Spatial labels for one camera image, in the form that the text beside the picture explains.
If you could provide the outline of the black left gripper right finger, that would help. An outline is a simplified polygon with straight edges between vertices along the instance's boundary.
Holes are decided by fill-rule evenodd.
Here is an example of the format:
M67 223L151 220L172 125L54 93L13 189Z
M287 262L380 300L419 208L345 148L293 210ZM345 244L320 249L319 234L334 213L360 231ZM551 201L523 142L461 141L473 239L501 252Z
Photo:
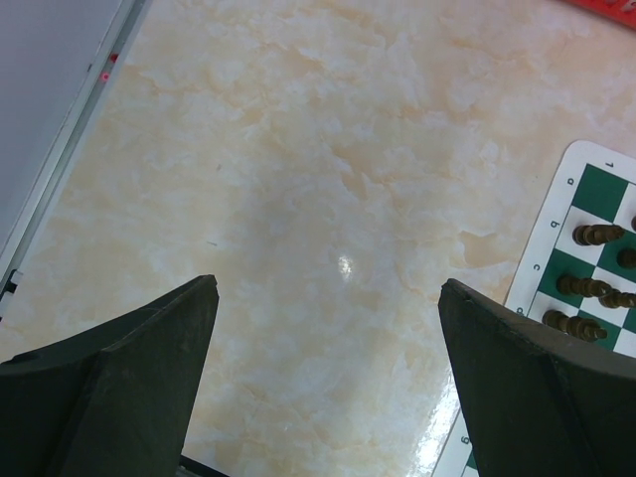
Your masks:
M438 311L480 475L634 475L634 358L456 279L443 284Z

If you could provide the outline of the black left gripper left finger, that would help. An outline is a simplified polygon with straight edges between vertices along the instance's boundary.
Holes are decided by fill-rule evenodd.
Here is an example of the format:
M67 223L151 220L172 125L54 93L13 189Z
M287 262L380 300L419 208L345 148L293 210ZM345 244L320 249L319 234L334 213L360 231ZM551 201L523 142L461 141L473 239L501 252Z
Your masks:
M201 275L1 366L5 476L209 476L183 453L219 305Z

